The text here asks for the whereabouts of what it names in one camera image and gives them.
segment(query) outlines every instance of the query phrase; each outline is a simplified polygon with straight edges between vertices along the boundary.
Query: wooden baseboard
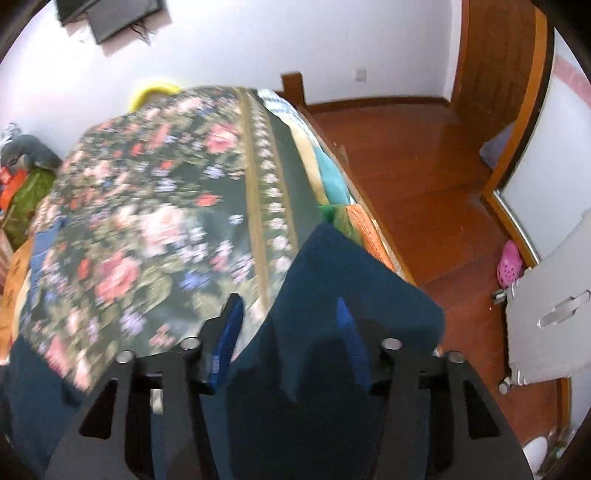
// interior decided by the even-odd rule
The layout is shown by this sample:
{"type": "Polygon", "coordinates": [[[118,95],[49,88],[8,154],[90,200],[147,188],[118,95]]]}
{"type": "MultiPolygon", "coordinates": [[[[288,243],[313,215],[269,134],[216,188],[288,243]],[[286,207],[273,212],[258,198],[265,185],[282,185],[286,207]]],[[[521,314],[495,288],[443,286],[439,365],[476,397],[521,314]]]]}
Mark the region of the wooden baseboard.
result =
{"type": "Polygon", "coordinates": [[[395,104],[436,104],[449,106],[449,102],[443,97],[428,96],[384,96],[351,98],[347,100],[335,100],[333,102],[313,103],[306,107],[310,113],[333,112],[346,108],[360,108],[366,106],[382,106],[395,104]]]}

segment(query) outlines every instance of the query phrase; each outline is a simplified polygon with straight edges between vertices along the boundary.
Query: wooden bed post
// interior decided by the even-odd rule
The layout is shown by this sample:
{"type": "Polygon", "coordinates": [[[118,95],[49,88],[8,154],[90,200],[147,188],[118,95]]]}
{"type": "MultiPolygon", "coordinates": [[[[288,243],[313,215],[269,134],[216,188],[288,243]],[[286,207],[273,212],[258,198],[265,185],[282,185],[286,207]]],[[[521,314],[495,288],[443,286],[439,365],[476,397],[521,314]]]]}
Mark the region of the wooden bed post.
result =
{"type": "Polygon", "coordinates": [[[306,108],[306,95],[304,93],[304,79],[300,72],[284,73],[281,75],[283,91],[277,92],[294,107],[306,108]]]}

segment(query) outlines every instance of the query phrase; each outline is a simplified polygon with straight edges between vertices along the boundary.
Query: white wall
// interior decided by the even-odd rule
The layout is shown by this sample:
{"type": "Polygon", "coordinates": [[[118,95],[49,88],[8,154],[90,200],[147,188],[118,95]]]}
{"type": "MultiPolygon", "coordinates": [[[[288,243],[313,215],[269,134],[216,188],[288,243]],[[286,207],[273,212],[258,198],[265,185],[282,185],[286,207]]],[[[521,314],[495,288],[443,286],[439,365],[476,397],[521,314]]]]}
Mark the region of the white wall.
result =
{"type": "Polygon", "coordinates": [[[456,80],[457,59],[460,55],[460,36],[462,33],[462,0],[451,0],[450,8],[450,39],[449,58],[447,59],[447,73],[443,96],[447,100],[452,99],[453,84],[456,80]]]}
{"type": "Polygon", "coordinates": [[[294,70],[310,103],[443,96],[451,1],[168,0],[172,22],[151,46],[118,50],[121,37],[101,48],[61,28],[51,2],[0,64],[0,125],[18,122],[65,155],[87,127],[124,113],[146,81],[278,89],[294,70]],[[367,83],[354,81],[356,67],[367,83]]]}

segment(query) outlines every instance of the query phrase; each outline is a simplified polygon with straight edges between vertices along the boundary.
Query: wooden door frame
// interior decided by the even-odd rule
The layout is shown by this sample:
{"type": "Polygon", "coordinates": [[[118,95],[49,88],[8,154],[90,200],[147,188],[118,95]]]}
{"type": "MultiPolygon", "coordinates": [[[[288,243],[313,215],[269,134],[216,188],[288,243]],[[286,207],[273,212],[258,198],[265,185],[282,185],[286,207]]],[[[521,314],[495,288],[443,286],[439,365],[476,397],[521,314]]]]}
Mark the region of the wooden door frame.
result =
{"type": "MultiPolygon", "coordinates": [[[[506,185],[515,170],[532,136],[548,90],[553,58],[554,28],[548,23],[544,13],[535,7],[534,54],[525,96],[509,140],[482,192],[483,200],[495,212],[503,227],[517,244],[525,264],[532,268],[540,263],[540,256],[520,227],[511,209],[502,200],[500,190],[506,185]]],[[[570,424],[571,410],[570,378],[558,379],[557,396],[558,427],[567,427],[570,424]]]]}

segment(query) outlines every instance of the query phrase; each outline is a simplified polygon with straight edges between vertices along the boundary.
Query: black metal bracket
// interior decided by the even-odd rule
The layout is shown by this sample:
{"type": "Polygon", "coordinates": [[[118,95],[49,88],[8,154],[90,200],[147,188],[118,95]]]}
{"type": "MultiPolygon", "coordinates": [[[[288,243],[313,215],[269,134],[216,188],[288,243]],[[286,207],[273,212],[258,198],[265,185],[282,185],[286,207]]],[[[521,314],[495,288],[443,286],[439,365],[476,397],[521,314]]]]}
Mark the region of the black metal bracket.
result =
{"type": "Polygon", "coordinates": [[[476,371],[460,352],[417,355],[384,339],[372,393],[387,396],[387,413],[372,480],[412,478],[419,390],[431,393],[426,478],[524,480],[531,470],[519,441],[476,371]]]}

